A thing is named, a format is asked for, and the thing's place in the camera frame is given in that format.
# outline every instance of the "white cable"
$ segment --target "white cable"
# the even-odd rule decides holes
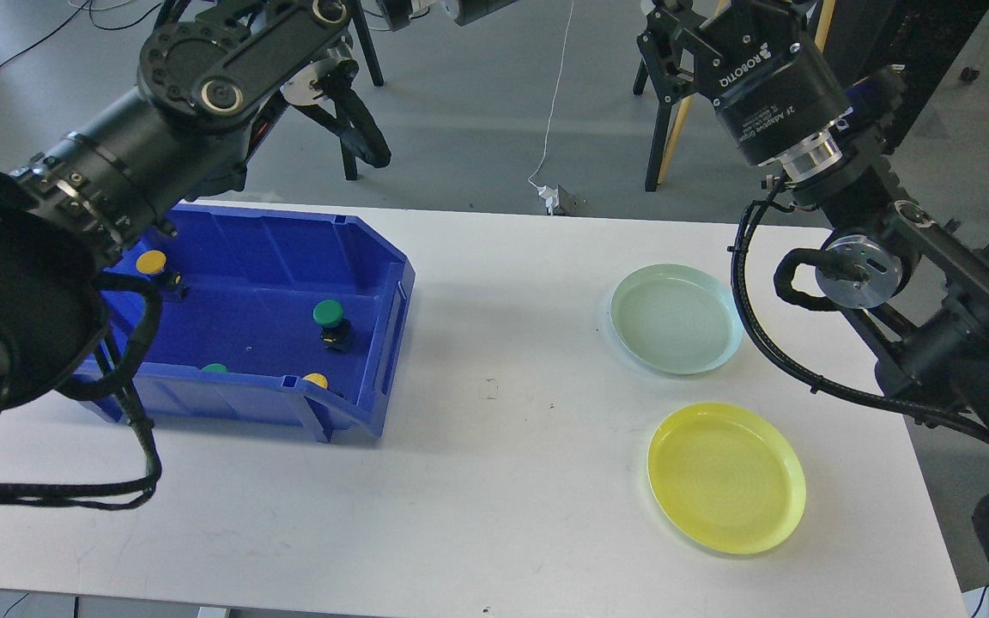
[[[533,183],[533,179],[541,172],[541,167],[544,166],[544,160],[549,157],[549,133],[552,132],[552,117],[556,113],[556,97],[560,94],[560,80],[562,79],[562,64],[564,64],[564,58],[567,55],[567,34],[570,32],[570,19],[574,16],[574,0],[570,0],[570,13],[567,15],[567,28],[564,30],[564,48],[560,52],[560,74],[556,76],[556,89],[552,93],[552,109],[549,110],[549,126],[544,130],[544,153],[541,155],[541,163],[537,163],[537,170],[533,172],[526,181],[533,186],[537,191],[542,191],[543,189],[538,186],[537,183]]]
[[[113,11],[113,9],[120,9],[121,7],[127,7],[127,5],[129,5],[131,3],[134,3],[135,1],[136,0],[124,0],[122,3],[111,5],[111,7],[102,7],[102,8],[99,8],[99,9],[89,9],[89,10],[91,12],[94,12],[94,13],[100,13],[102,11]],[[67,4],[70,4],[71,7],[74,7],[76,9],[85,9],[85,8],[87,8],[87,3],[75,4],[75,3],[72,3],[71,0],[67,0]]]

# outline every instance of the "blue storage bin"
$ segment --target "blue storage bin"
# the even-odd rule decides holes
[[[181,206],[114,267],[138,275],[143,251],[161,250],[184,277],[184,300],[162,305],[158,336],[135,385],[150,415],[192,415],[304,427],[319,442],[334,431],[384,432],[415,271],[407,257],[356,216]],[[353,325],[346,352],[319,340],[312,310],[337,299]],[[143,312],[136,294],[106,294],[121,343]],[[227,373],[201,371],[221,363]],[[327,390],[302,379],[321,373]],[[77,375],[100,376],[87,360]],[[112,398],[84,403],[122,422]]]

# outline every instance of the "yellow plate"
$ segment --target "yellow plate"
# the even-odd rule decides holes
[[[788,439],[727,403],[680,409],[655,431],[647,476],[682,532],[714,550],[758,553],[796,530],[808,488]]]

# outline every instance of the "table surface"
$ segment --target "table surface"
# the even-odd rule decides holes
[[[415,265],[384,438],[160,418],[143,508],[0,507],[0,588],[385,617],[965,614],[902,419],[809,394],[749,340],[687,377],[621,348],[616,284],[655,263],[726,282],[733,226],[268,208],[359,215]],[[764,227],[750,290],[782,348],[871,390],[839,316],[773,297],[781,255],[825,234]],[[706,400],[769,419],[804,466],[804,519],[772,551],[707,550],[655,504],[652,432]],[[141,460],[127,427],[59,396],[0,420],[0,481]]]

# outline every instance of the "plastic plate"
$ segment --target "plastic plate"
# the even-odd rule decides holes
[[[647,476],[674,525],[731,554],[784,541],[800,524],[808,496],[784,435],[727,403],[697,403],[664,420],[647,453]]]
[[[624,347],[670,374],[719,367],[743,340],[731,290],[689,266],[636,270],[616,286],[610,314]]]

